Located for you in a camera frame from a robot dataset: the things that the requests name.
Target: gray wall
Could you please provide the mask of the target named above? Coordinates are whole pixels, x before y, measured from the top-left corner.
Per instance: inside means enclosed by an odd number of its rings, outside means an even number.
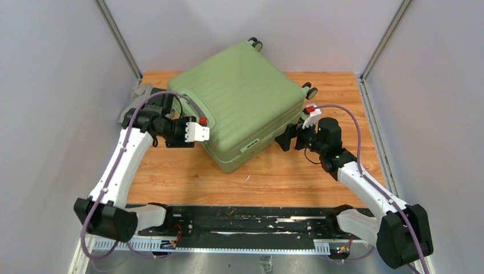
[[[437,273],[482,273],[483,11],[414,1],[368,80],[400,192],[429,213]]]
[[[140,69],[186,70],[252,36],[284,71],[361,72],[401,0],[106,0]]]
[[[0,3],[0,272],[66,273],[135,84],[93,1]]]

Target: suitcase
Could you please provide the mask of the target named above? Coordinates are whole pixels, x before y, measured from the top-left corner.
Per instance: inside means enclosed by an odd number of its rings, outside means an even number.
[[[317,92],[310,83],[295,84],[259,53],[261,48],[256,38],[240,42],[168,82],[168,90],[188,96],[206,115],[210,140],[203,146],[225,173],[296,123],[304,99]],[[184,100],[174,101],[174,108],[181,116],[197,116]]]

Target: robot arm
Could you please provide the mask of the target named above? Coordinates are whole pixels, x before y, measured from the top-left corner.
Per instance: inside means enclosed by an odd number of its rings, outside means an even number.
[[[433,253],[429,220],[426,211],[418,204],[407,202],[393,195],[361,167],[356,157],[342,147],[341,127],[333,118],[319,120],[321,111],[308,106],[308,117],[298,124],[290,124],[285,132],[276,137],[284,151],[289,150],[292,138],[296,139],[296,150],[308,148],[320,156],[321,166],[335,180],[352,190],[370,209],[373,216],[359,213],[349,205],[331,210],[326,217],[326,229],[333,237],[351,233],[377,248],[383,261],[392,268],[398,268],[419,259],[408,227],[393,202],[403,209],[416,235],[423,255]],[[368,177],[375,186],[363,176]]]
[[[161,91],[154,88],[152,93]],[[142,207],[125,208],[128,191],[139,163],[150,145],[157,146],[157,136],[165,139],[167,147],[194,147],[195,141],[209,139],[209,128],[196,123],[193,116],[179,119],[166,117],[171,110],[173,95],[162,95],[149,100],[134,120],[128,143],[123,147],[128,132],[128,124],[134,113],[130,109],[124,116],[118,145],[101,179],[87,199],[78,198],[74,211],[81,223],[94,205],[94,201],[104,192],[99,205],[88,224],[87,232],[122,242],[129,241],[140,230],[153,227],[165,233],[171,229],[171,207],[161,204],[148,204]],[[120,150],[123,156],[118,159]],[[119,161],[111,177],[109,186],[104,188],[115,162]]]

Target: wire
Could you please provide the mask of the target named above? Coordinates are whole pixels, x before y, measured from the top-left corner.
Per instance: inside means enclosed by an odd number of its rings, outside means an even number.
[[[352,243],[353,243],[353,234],[351,234],[351,236],[349,238],[349,243],[344,245],[343,247],[344,248],[350,248]]]
[[[178,243],[180,241],[180,239],[182,238],[182,227],[179,224],[177,224],[174,227],[179,229],[179,231],[176,233],[176,243]]]
[[[407,266],[413,271],[413,273],[420,274],[420,271],[418,271],[413,265],[408,264]]]
[[[316,163],[316,162],[311,161],[311,160],[308,158],[308,156],[306,155],[306,150],[307,150],[307,149],[308,149],[307,147],[305,147],[305,148],[304,148],[304,157],[306,157],[306,159],[307,159],[308,161],[310,161],[312,164],[321,164],[321,162]]]
[[[180,102],[180,98],[178,98],[178,96],[175,96],[175,99],[178,101],[178,104],[180,105],[180,117],[183,117],[183,106],[182,106],[182,103]]]
[[[403,210],[372,179],[370,179],[368,176],[363,174],[363,168],[361,166],[361,130],[360,130],[360,125],[358,124],[358,121],[356,121],[356,117],[347,108],[345,108],[343,106],[339,106],[337,104],[323,104],[321,106],[316,106],[314,108],[317,109],[317,108],[326,108],[326,107],[335,107],[335,108],[339,108],[340,110],[344,110],[353,119],[354,125],[356,126],[356,131],[357,131],[357,134],[358,134],[358,148],[357,148],[357,152],[356,152],[356,163],[357,163],[357,166],[358,166],[358,170],[359,170],[361,176],[369,184],[371,184],[378,192],[380,192],[395,207],[395,209],[398,211],[398,213],[402,216],[405,224],[408,227],[410,235],[412,236],[413,243],[415,244],[415,248],[417,249],[418,257],[419,257],[420,262],[422,263],[422,266],[424,268],[423,271],[424,271],[425,274],[430,274],[427,263],[425,262],[424,253],[422,252],[422,248],[420,247],[420,244],[418,242],[417,235],[415,234],[415,230],[413,229],[412,224],[410,223],[409,219],[407,218],[407,216],[405,215]]]
[[[190,100],[190,98],[186,97],[185,95],[179,94],[178,92],[167,91],[167,90],[166,91],[159,91],[159,92],[156,92],[156,93],[151,94],[150,96],[144,98],[143,101],[141,102],[141,104],[139,104],[136,107],[136,109],[135,109],[135,111],[133,113],[133,116],[130,119],[130,123],[129,123],[128,127],[127,127],[126,136],[124,137],[124,141],[123,141],[122,147],[119,149],[118,156],[116,157],[116,160],[114,161],[114,164],[112,165],[112,168],[109,171],[109,173],[108,173],[108,175],[106,177],[106,180],[104,181],[103,188],[99,192],[98,198],[96,199],[96,201],[94,202],[94,205],[92,205],[91,209],[89,210],[89,212],[88,212],[88,214],[86,216],[86,219],[85,219],[85,221],[84,221],[84,223],[82,225],[82,230],[80,232],[80,246],[81,246],[82,251],[84,252],[84,254],[86,254],[86,256],[89,259],[91,259],[91,260],[102,260],[102,259],[107,258],[114,251],[114,249],[116,248],[116,246],[118,245],[118,242],[116,241],[115,244],[112,246],[112,248],[106,254],[104,254],[102,256],[94,256],[94,255],[90,254],[89,253],[89,250],[87,249],[87,246],[86,246],[87,226],[89,225],[89,223],[91,221],[91,218],[92,218],[92,216],[93,216],[96,208],[98,207],[99,203],[103,199],[103,197],[104,197],[104,190],[106,190],[107,187],[109,186],[109,183],[111,182],[111,179],[112,179],[112,177],[114,175],[114,172],[116,171],[116,168],[118,167],[119,162],[121,161],[121,158],[123,157],[123,154],[125,152],[125,149],[124,148],[126,147],[126,145],[129,142],[130,135],[131,135],[131,130],[133,128],[133,124],[134,124],[134,121],[136,119],[136,116],[138,115],[139,111],[144,106],[144,104],[146,104],[146,102],[148,102],[149,100],[153,99],[154,97],[157,97],[157,96],[160,96],[160,95],[163,95],[163,94],[172,94],[172,95],[179,96],[179,97],[185,99],[195,109],[195,111],[198,113],[199,118],[204,117],[203,112],[201,111],[200,107],[198,107],[192,100]]]

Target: wooden floor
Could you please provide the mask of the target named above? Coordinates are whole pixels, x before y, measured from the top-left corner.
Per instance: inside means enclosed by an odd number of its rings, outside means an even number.
[[[165,87],[178,72],[146,72],[143,84]],[[288,72],[302,85],[319,89],[311,102],[340,104],[351,110],[362,130],[362,164],[381,183],[372,137],[352,73]],[[323,116],[337,118],[344,146],[356,155],[356,128],[345,112],[325,108]],[[310,159],[318,156],[308,152]],[[130,189],[132,203],[225,204],[254,206],[364,206],[345,186],[333,180],[319,165],[304,158],[303,151],[283,152],[276,144],[231,174],[222,173],[200,145],[195,149],[151,147],[145,154]]]

